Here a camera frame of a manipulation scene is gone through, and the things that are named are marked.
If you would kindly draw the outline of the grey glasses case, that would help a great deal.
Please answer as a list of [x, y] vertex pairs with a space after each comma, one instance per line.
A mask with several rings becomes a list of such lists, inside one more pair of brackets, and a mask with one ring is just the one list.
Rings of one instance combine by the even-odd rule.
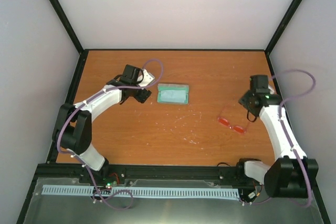
[[167, 104], [188, 104], [189, 101], [189, 85], [159, 83], [157, 85], [158, 103]]

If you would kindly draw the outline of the red sunglasses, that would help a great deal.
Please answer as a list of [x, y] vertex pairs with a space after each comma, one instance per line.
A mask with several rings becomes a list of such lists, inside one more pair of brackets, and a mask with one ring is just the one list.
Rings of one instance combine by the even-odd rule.
[[250, 122], [236, 111], [232, 111], [230, 106], [223, 106], [218, 114], [217, 121], [220, 125], [238, 133], [245, 134], [250, 126]]

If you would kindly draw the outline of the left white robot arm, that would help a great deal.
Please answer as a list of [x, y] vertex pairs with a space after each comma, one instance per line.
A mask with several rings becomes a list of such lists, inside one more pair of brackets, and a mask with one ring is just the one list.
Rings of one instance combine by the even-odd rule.
[[97, 183], [108, 180], [108, 161], [92, 144], [92, 123], [104, 111], [123, 104], [129, 97], [144, 103], [151, 95], [146, 87], [155, 80], [146, 69], [126, 65], [122, 74], [108, 81], [89, 98], [76, 104], [65, 103], [56, 119], [53, 140], [59, 153], [70, 154], [91, 169], [91, 178]]

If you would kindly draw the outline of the light blue cleaning cloth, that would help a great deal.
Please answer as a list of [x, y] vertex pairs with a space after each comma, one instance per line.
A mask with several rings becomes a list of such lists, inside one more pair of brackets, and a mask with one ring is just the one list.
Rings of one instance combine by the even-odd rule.
[[186, 91], [162, 90], [160, 96], [163, 102], [184, 103], [186, 100]]

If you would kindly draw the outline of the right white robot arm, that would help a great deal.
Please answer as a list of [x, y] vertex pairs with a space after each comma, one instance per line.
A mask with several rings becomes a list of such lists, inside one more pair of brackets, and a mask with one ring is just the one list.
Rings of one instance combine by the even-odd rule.
[[308, 158], [297, 142], [289, 125], [285, 103], [271, 92], [267, 75], [250, 76], [250, 88], [239, 99], [247, 115], [260, 119], [268, 133], [275, 162], [268, 166], [257, 159], [241, 159], [246, 177], [261, 183], [271, 198], [312, 200], [318, 163]]

